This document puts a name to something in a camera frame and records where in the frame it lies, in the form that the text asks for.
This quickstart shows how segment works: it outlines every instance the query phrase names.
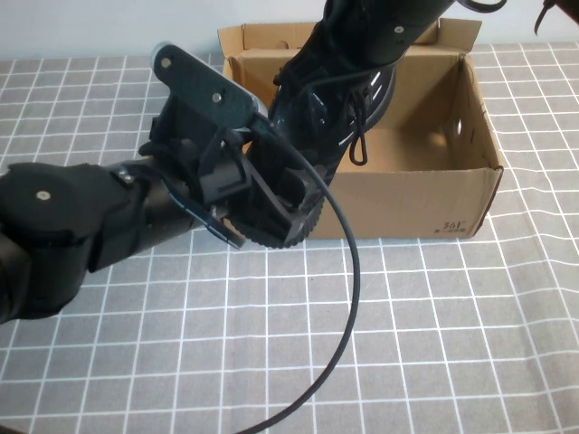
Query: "cardboard box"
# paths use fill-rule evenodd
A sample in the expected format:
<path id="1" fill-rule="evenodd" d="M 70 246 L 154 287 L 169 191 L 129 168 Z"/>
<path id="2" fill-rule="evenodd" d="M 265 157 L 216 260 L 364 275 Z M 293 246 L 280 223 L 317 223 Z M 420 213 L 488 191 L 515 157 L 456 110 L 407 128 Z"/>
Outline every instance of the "cardboard box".
<path id="1" fill-rule="evenodd" d="M 313 25 L 220 30 L 223 73 L 269 106 L 274 75 Z M 390 108 L 366 134 L 368 164 L 345 155 L 331 185 L 357 238 L 468 238 L 482 224 L 503 167 L 468 56 L 479 29 L 441 19 L 398 63 Z M 329 206 L 311 237 L 343 237 Z"/>

